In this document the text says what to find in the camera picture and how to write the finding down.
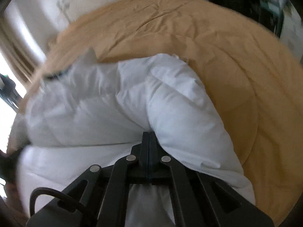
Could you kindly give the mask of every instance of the black cable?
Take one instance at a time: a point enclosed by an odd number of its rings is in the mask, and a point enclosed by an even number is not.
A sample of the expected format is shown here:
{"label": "black cable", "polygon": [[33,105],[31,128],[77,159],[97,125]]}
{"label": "black cable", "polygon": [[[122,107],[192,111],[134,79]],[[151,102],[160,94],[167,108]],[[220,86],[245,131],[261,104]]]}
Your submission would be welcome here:
{"label": "black cable", "polygon": [[96,217],[94,216],[94,214],[91,211],[89,211],[80,202],[76,201],[75,199],[73,199],[69,195],[63,194],[62,192],[60,192],[58,190],[50,189],[50,188],[46,188],[46,187],[36,188],[31,193],[31,196],[30,196],[30,199],[29,199],[29,214],[30,214],[30,216],[33,216],[35,214],[35,203],[36,203],[36,199],[38,198],[39,195],[53,196],[53,197],[55,197],[59,200],[64,201],[65,203],[73,206],[78,211],[83,213],[85,216],[88,216],[88,217],[92,218],[93,220],[96,220]]}

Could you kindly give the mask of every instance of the bed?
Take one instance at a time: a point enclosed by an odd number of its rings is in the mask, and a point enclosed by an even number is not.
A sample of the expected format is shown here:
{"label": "bed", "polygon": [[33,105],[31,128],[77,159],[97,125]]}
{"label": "bed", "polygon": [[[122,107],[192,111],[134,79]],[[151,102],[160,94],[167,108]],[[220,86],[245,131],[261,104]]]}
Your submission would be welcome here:
{"label": "bed", "polygon": [[256,206],[278,226],[302,193],[302,68],[265,28],[202,0],[123,0],[59,34],[43,75],[66,69],[87,48],[98,62],[176,54],[196,72],[253,184]]}

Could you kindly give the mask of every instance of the metal pin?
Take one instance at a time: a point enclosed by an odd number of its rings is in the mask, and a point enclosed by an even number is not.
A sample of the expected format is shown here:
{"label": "metal pin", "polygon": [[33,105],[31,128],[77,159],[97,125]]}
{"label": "metal pin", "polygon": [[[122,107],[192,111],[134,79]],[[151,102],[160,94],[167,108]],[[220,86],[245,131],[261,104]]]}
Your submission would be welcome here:
{"label": "metal pin", "polygon": [[165,156],[163,156],[163,157],[161,158],[161,160],[162,160],[163,162],[170,162],[172,159],[171,159],[169,156],[165,155]]}
{"label": "metal pin", "polygon": [[89,168],[89,170],[92,172],[92,173],[96,173],[97,171],[100,170],[100,167],[98,165],[93,165]]}
{"label": "metal pin", "polygon": [[133,154],[130,154],[126,157],[126,160],[128,160],[128,161],[134,161],[135,159],[136,159],[136,156]]}

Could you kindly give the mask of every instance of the black object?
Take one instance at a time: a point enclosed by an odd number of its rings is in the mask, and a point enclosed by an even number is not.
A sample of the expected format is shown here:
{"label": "black object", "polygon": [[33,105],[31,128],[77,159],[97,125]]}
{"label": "black object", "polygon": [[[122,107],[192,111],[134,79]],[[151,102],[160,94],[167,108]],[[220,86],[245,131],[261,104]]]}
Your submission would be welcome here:
{"label": "black object", "polygon": [[4,86],[0,89],[0,98],[2,98],[15,112],[18,111],[18,102],[21,96],[16,91],[16,84],[8,76],[0,74]]}
{"label": "black object", "polygon": [[278,0],[210,0],[211,2],[237,11],[244,16],[264,25],[280,37],[284,13]]}
{"label": "black object", "polygon": [[43,79],[44,80],[57,80],[59,79],[61,76],[64,76],[68,73],[68,71],[71,69],[72,66],[67,67],[65,70],[59,71],[59,72],[55,72],[53,74],[49,74],[49,75],[44,75]]}
{"label": "black object", "polygon": [[0,178],[8,183],[16,181],[16,168],[22,150],[23,148],[20,148],[9,156],[0,151]]}
{"label": "black object", "polygon": [[2,197],[0,197],[0,226],[5,227],[23,227],[14,219],[13,213],[7,207]]}
{"label": "black object", "polygon": [[[274,226],[265,213],[224,181],[192,171],[167,154],[154,132],[144,132],[142,143],[113,166],[93,165],[62,193],[55,191],[57,199],[31,216],[26,226],[124,226],[129,184],[146,183],[169,187],[176,226]],[[37,196],[50,191],[38,188],[32,193],[31,213]]]}

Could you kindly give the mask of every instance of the black metal bracket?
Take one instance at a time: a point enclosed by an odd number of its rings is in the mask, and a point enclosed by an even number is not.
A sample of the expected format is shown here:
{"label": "black metal bracket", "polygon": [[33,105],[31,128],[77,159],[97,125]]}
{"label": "black metal bracket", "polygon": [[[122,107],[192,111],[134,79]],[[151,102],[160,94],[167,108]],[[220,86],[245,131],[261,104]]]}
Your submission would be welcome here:
{"label": "black metal bracket", "polygon": [[[113,166],[93,165],[62,191],[80,204],[57,195],[59,199],[32,215],[26,226],[124,226],[129,185],[146,183],[169,187],[178,227],[274,226],[270,217],[224,181],[192,171],[167,154],[154,132],[144,132],[142,143]],[[30,209],[37,192],[49,193],[45,188],[33,191]]]}

